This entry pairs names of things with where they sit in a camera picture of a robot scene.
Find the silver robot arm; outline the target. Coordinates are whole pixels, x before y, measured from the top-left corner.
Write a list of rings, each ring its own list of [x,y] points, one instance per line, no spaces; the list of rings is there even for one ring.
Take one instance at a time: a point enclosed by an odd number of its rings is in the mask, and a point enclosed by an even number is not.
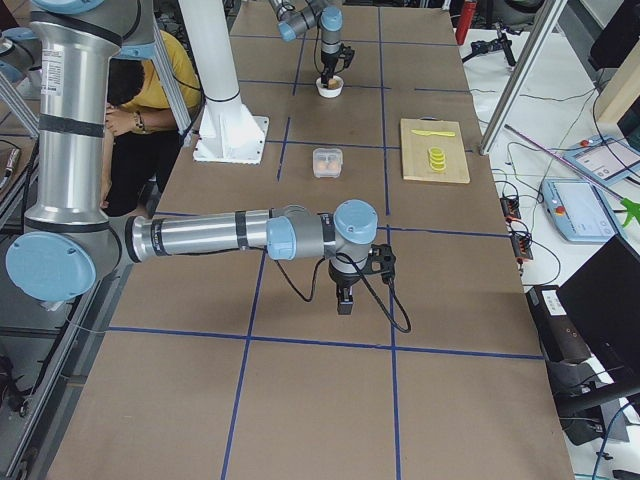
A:
[[[320,34],[322,68],[318,68],[320,85],[335,89],[337,64],[343,61],[347,68],[353,58],[353,50],[341,41],[342,11],[330,1],[307,1],[307,6],[297,10],[291,1],[273,0],[269,4],[276,16],[280,37],[290,42],[312,28]]]
[[[184,218],[109,219],[100,209],[102,146],[110,60],[162,46],[152,7],[128,1],[36,1],[31,26],[42,43],[40,169],[25,230],[5,256],[9,278],[49,302],[90,290],[117,267],[153,257],[263,249],[274,260],[330,263],[339,310],[374,251],[378,216],[352,199],[332,213],[292,205]]]

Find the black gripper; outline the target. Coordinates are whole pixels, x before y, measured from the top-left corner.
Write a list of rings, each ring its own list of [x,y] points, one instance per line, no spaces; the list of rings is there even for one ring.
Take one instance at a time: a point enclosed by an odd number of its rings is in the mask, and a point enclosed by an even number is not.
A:
[[[360,281],[360,275],[348,261],[332,258],[329,264],[329,276],[336,285],[337,313],[351,315],[354,305],[351,287]]]
[[[335,65],[338,62],[340,50],[340,43],[321,44],[321,62],[324,66],[321,73],[321,85],[323,88],[328,88],[328,80],[334,78]]]

